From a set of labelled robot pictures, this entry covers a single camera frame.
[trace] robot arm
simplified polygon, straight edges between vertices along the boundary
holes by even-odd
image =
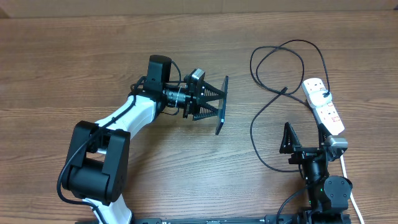
[[[183,109],[183,117],[192,114],[193,120],[218,116],[216,134],[224,123],[228,77],[223,90],[218,90],[204,81],[205,72],[197,68],[184,78],[184,87],[170,85],[171,64],[168,57],[150,56],[142,88],[136,86],[127,102],[107,118],[96,123],[80,121],[73,130],[59,181],[76,198],[98,207],[95,215],[100,219],[100,212],[108,224],[128,224],[132,220],[132,212],[121,195],[126,186],[130,140],[166,106]],[[219,100],[219,108],[208,104],[213,100]],[[104,162],[87,158],[87,152],[105,154]]]

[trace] power socket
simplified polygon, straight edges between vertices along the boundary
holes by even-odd
[[[344,131],[344,125],[330,97],[323,97],[327,93],[322,79],[309,78],[302,83],[307,101],[317,118],[318,124],[324,124],[330,134],[338,135]]]

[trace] black cable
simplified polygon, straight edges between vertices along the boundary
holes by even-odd
[[[255,121],[256,118],[261,114],[261,112],[263,112],[269,105],[271,105],[271,103],[273,103],[276,99],[278,99],[281,95],[283,95],[283,94],[286,92],[286,90],[287,90],[287,88],[285,87],[282,91],[280,91],[280,92],[278,93],[277,96],[275,96],[270,102],[268,102],[268,103],[267,103],[267,104],[254,116],[254,118],[253,118],[253,120],[251,121],[251,124],[250,124],[250,138],[251,138],[251,143],[252,143],[252,145],[253,145],[254,151],[255,151],[256,154],[257,154],[257,157],[260,159],[260,161],[261,161],[266,167],[272,169],[273,171],[277,171],[277,172],[297,172],[297,171],[299,171],[299,170],[280,170],[280,169],[276,169],[276,168],[273,168],[272,166],[268,165],[266,162],[264,162],[264,161],[261,159],[261,156],[260,156],[259,152],[257,151],[256,145],[255,145],[254,140],[253,140],[253,124],[254,124],[254,121]]]
[[[292,194],[289,198],[286,199],[286,201],[280,206],[278,213],[276,214],[276,224],[279,224],[279,216],[280,213],[282,212],[282,210],[284,209],[285,205],[287,203],[289,203],[294,197],[302,194],[305,192],[305,190],[310,189],[311,187],[315,186],[316,184],[319,183],[319,181],[322,180],[322,178],[326,177],[327,174],[327,170],[328,170],[328,154],[325,152],[325,160],[326,160],[326,164],[325,164],[325,172],[323,173],[323,176],[320,177],[318,180],[314,181],[311,184],[308,184],[307,186],[305,186],[303,189],[296,191],[296,193]]]
[[[180,68],[177,66],[177,64],[172,60],[172,64],[174,65],[174,67],[177,69],[178,71],[178,84],[177,87],[180,86],[181,84],[181,71]]]
[[[283,47],[283,45],[288,44],[288,43],[290,43],[290,42],[295,42],[295,41],[306,42],[306,43],[308,43],[308,44],[311,44],[312,46],[314,46],[314,47],[316,48],[316,50],[317,50],[318,53],[320,54],[321,59],[322,59],[323,67],[324,67],[324,69],[325,69],[326,81],[327,81],[327,84],[328,84],[328,93],[326,93],[325,96],[329,95],[329,93],[330,93],[330,85],[329,85],[329,77],[328,77],[328,72],[327,72],[327,69],[326,69],[325,60],[324,60],[323,55],[322,55],[322,53],[320,52],[319,48],[318,48],[315,44],[313,44],[313,43],[311,43],[311,42],[309,42],[309,41],[307,41],[307,40],[290,40],[290,41],[287,41],[287,42],[285,42],[285,43],[283,43],[283,44],[281,44],[281,45],[279,45],[279,46],[262,46],[262,47],[258,47],[258,48],[256,48],[256,49],[254,49],[253,52],[252,52],[252,54],[251,54],[251,56],[250,56],[250,74],[251,74],[251,76],[252,76],[254,82],[256,82],[261,88],[264,88],[264,89],[266,89],[266,90],[269,90],[269,91],[271,91],[271,92],[273,92],[273,93],[277,93],[277,94],[278,94],[278,97],[279,97],[279,95],[284,95],[284,96],[290,97],[290,98],[292,98],[292,99],[298,101],[299,103],[305,105],[307,108],[310,109],[310,111],[312,112],[312,115],[313,115],[313,117],[314,117],[314,119],[315,119],[315,122],[317,122],[317,119],[316,119],[316,117],[315,117],[315,113],[313,112],[313,110],[312,110],[312,108],[310,107],[310,105],[309,105],[308,103],[305,103],[304,101],[298,99],[297,97],[293,96],[293,94],[294,94],[297,90],[299,90],[299,88],[301,87],[301,85],[302,85],[302,83],[303,83],[304,71],[305,71],[305,69],[304,69],[304,61],[303,61],[303,58],[302,58],[297,52],[295,52],[294,50],[288,49],[288,48],[286,48],[286,47]],[[256,76],[254,76],[253,70],[252,70],[252,60],[253,60],[254,53],[256,53],[256,51],[259,50],[259,49],[266,49],[266,48],[273,48],[273,50],[270,51],[270,52],[269,52],[264,58],[262,58],[262,60],[259,62],[259,64],[258,64],[257,67],[256,67]],[[260,80],[259,75],[258,75],[258,70],[259,70],[259,67],[260,67],[261,63],[262,63],[263,61],[265,61],[265,59],[266,59],[267,57],[269,57],[271,54],[277,52],[278,50],[286,50],[286,51],[288,51],[288,52],[293,53],[294,55],[296,55],[296,56],[300,59],[301,64],[302,64],[302,76],[301,76],[300,83],[298,84],[297,88],[296,88],[294,91],[291,91],[290,93],[286,93],[286,92],[282,92],[282,91],[279,91],[279,90],[275,90],[275,89],[269,88],[268,86],[266,86],[266,85]],[[253,148],[254,148],[254,150],[255,150],[255,152],[256,152],[258,158],[260,159],[260,161],[261,161],[265,166],[267,166],[268,168],[270,168],[270,169],[272,169],[272,170],[274,170],[274,171],[277,171],[277,172],[300,172],[300,170],[301,170],[300,168],[299,168],[298,170],[280,170],[280,169],[276,169],[276,168],[273,168],[273,167],[269,166],[268,164],[266,164],[266,163],[261,159],[261,157],[260,157],[260,155],[259,155],[259,153],[258,153],[258,151],[257,151],[257,149],[256,149],[256,145],[255,145],[254,140],[253,140],[253,137],[252,137],[253,122],[254,122],[254,120],[257,118],[257,116],[258,116],[261,112],[263,112],[263,111],[265,110],[265,108],[267,108],[267,107],[270,105],[270,103],[266,104],[266,106],[258,112],[258,114],[254,117],[254,119],[253,119],[253,121],[252,121],[252,123],[251,123],[251,126],[250,126],[250,133],[251,133],[251,134],[250,134],[250,135],[251,135],[251,141],[252,141]]]
[[[300,172],[301,179],[305,180],[303,171],[301,170],[301,164],[298,165],[298,171]]]
[[[182,82],[182,81],[181,81],[181,71],[180,71],[179,67],[177,66],[177,64],[176,64],[174,61],[172,61],[172,64],[175,66],[175,68],[176,68],[177,71],[178,71],[178,81],[169,81],[169,83],[178,83],[178,84],[176,85],[176,87],[178,87],[178,86],[180,86],[180,84],[181,84],[181,82]],[[180,112],[180,108],[177,108],[177,111],[176,111],[175,113],[173,113],[173,114],[166,113],[166,112],[160,112],[160,113],[167,114],[167,115],[171,115],[171,116],[175,116],[175,115],[177,115],[179,112]]]
[[[146,77],[141,77],[139,79],[139,81],[135,84],[135,90],[138,89],[138,86],[146,79]],[[122,111],[120,114],[118,114],[116,117],[112,118],[111,121],[107,122],[104,126],[100,127],[97,131],[95,131],[77,150],[76,152],[69,158],[68,162],[64,165],[64,167],[61,170],[60,175],[58,176],[58,180],[57,180],[57,193],[58,196],[60,197],[60,199],[66,203],[70,203],[70,204],[74,204],[74,205],[87,205],[93,208],[93,211],[96,211],[98,214],[99,219],[101,220],[102,223],[106,224],[105,219],[101,213],[101,211],[98,209],[98,206],[96,206],[95,204],[91,203],[91,202],[81,202],[81,201],[74,201],[74,200],[70,200],[65,198],[65,196],[63,196],[62,191],[61,191],[61,179],[65,173],[66,168],[70,165],[71,161],[73,160],[73,158],[75,158],[75,156],[85,148],[85,146],[91,142],[93,139],[95,139],[98,135],[100,135],[104,130],[106,130],[106,128],[115,123],[119,118],[121,118],[123,115],[125,115],[135,104],[137,101],[137,97],[134,95],[134,99],[132,101],[132,103],[124,110]]]

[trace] plug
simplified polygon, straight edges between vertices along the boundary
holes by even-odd
[[[325,88],[320,78],[309,78],[302,83],[307,101],[312,108],[319,108],[331,102],[331,93]]]

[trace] wood grain surface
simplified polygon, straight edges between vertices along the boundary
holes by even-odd
[[[254,153],[250,122],[275,94],[253,82],[249,57],[258,46],[290,39],[316,43],[325,57],[349,142],[348,177],[366,223],[397,223],[396,11],[0,20],[0,223],[94,217],[89,208],[63,203],[55,190],[73,127],[121,106],[130,84],[146,75],[152,54],[171,57],[184,74],[204,69],[206,81],[217,87],[229,75],[226,123],[215,136],[216,119],[162,114],[143,128],[131,141],[123,193],[128,207],[139,218],[276,213],[303,181],[297,173],[269,170]],[[305,78],[326,82],[312,46],[289,47],[303,57]],[[266,52],[260,50],[254,63]],[[260,77],[272,88],[293,90],[300,70],[294,55],[280,51],[264,62]],[[302,90],[295,96],[305,99]],[[258,117],[254,138],[270,165],[294,169],[279,154],[286,121],[304,146],[316,145],[311,113],[286,97]],[[330,173],[342,175],[338,161]],[[303,195],[284,213],[305,205]],[[351,205],[348,213],[359,223]]]
[[[10,18],[393,10],[398,0],[1,0]]]

